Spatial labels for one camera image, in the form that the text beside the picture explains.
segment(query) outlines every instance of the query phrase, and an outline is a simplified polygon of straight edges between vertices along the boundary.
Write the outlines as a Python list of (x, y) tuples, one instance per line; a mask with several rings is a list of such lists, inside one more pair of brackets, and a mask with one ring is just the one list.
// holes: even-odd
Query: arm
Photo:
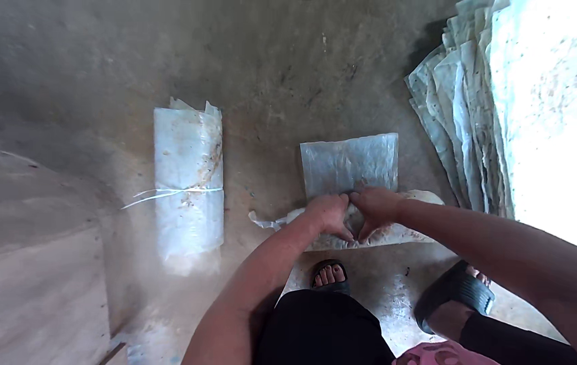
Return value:
[(345, 194), (314, 199), (239, 266), (198, 324), (183, 365), (250, 364), (257, 332), (275, 306), (294, 261), (320, 233), (352, 240), (342, 220)]
[(489, 214), (405, 199), (384, 188), (352, 193), (360, 238), (396, 222), (434, 238), (541, 311), (577, 351), (577, 246)]

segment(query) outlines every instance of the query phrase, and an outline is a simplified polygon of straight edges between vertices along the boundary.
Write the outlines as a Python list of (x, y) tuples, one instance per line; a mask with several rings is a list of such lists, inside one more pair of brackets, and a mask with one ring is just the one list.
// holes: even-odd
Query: plastic string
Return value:
[(146, 197), (144, 199), (140, 199), (138, 201), (135, 201), (129, 205), (122, 207), (121, 209), (127, 209), (128, 207), (133, 206), (133, 205), (138, 204), (138, 203), (142, 203), (143, 201), (147, 201), (147, 200), (151, 200), (151, 199), (158, 199), (160, 197), (176, 195), (176, 194), (182, 193), (182, 192), (218, 192), (220, 190), (223, 190), (223, 188), (206, 189), (206, 188), (194, 187), (194, 188), (187, 188), (187, 189), (151, 189), (151, 190), (147, 190), (146, 192), (137, 193), (136, 195), (133, 195), (133, 197), (138, 197), (142, 194), (146, 194), (146, 193), (150, 193), (150, 192), (164, 192), (164, 194), (156, 194), (153, 196)]

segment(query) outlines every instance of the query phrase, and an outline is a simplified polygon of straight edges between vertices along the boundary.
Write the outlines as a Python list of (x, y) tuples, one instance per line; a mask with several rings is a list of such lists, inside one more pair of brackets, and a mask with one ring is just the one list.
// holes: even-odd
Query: black sandal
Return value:
[(422, 331), (434, 335), (426, 319), (440, 305), (451, 300), (458, 301), (483, 316), (489, 314), (495, 295), (482, 281), (466, 272), (467, 266), (469, 263), (461, 260), (423, 292), (414, 307), (414, 318)]
[[(341, 267), (342, 273), (345, 275), (345, 281), (337, 281), (332, 284), (325, 284), (323, 286), (316, 287), (316, 275), (320, 274), (320, 270), (324, 269), (327, 265), (331, 265), (332, 269), (335, 264)], [(345, 266), (342, 265), (342, 262), (339, 260), (329, 259), (325, 261), (320, 261), (315, 266), (313, 266), (313, 270), (311, 271), (311, 290), (315, 290), (316, 292), (336, 292), (345, 295), (349, 295), (349, 277), (347, 276), (347, 271), (345, 271)]]

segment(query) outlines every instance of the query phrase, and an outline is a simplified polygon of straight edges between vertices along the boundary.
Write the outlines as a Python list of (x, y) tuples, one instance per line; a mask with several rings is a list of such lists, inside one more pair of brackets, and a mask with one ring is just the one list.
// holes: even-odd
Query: black pants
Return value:
[[(572, 347), (478, 313), (467, 320), (460, 344), (500, 365), (577, 364)], [(254, 364), (387, 365), (394, 359), (379, 320), (353, 298), (297, 290), (270, 315)]]

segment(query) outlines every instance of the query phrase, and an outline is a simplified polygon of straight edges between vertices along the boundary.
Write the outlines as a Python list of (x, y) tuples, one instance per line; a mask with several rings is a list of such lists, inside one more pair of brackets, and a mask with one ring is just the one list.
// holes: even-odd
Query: pink clothing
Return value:
[(424, 342), (406, 351), (392, 365), (498, 365), (454, 341)]

